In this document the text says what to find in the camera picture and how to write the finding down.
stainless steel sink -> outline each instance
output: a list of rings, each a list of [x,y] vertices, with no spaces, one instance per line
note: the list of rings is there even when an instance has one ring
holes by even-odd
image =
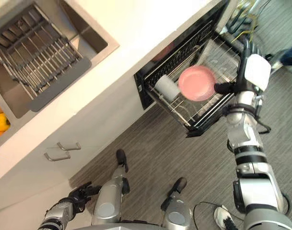
[[[0,105],[12,125],[0,143],[118,46],[74,1],[0,8]]]

person's leg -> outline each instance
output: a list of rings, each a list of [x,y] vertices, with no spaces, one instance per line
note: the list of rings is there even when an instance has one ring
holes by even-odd
[[[214,220],[221,230],[238,230],[230,213],[224,205],[216,208],[214,212]]]

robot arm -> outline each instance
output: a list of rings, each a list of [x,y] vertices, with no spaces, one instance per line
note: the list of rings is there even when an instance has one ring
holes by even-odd
[[[218,93],[234,93],[234,103],[225,108],[228,148],[234,153],[236,174],[234,202],[245,213],[245,230],[292,230],[292,222],[282,213],[283,197],[274,172],[268,164],[257,131],[262,93],[270,76],[270,64],[259,50],[244,45],[236,83],[216,84]]]
[[[38,230],[65,230],[68,222],[85,210],[90,197],[98,194],[100,189],[101,186],[92,186],[91,182],[76,188],[47,211]]]

yellow pepper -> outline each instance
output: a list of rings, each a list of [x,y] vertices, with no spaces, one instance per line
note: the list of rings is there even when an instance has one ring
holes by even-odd
[[[4,132],[9,129],[11,124],[7,120],[5,114],[0,114],[0,132]]]

drawer handle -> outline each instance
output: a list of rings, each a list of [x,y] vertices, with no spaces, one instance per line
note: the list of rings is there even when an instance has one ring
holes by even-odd
[[[77,145],[77,147],[75,147],[75,148],[68,148],[68,149],[64,148],[64,146],[62,146],[60,142],[58,143],[58,146],[59,146],[60,149],[63,150],[63,151],[80,150],[80,149],[81,149],[80,144],[79,144],[78,142],[75,143],[75,144]]]
[[[61,161],[71,158],[69,152],[65,152],[65,154],[67,155],[67,157],[51,158],[47,153],[45,153],[44,156],[48,159],[48,161]]]

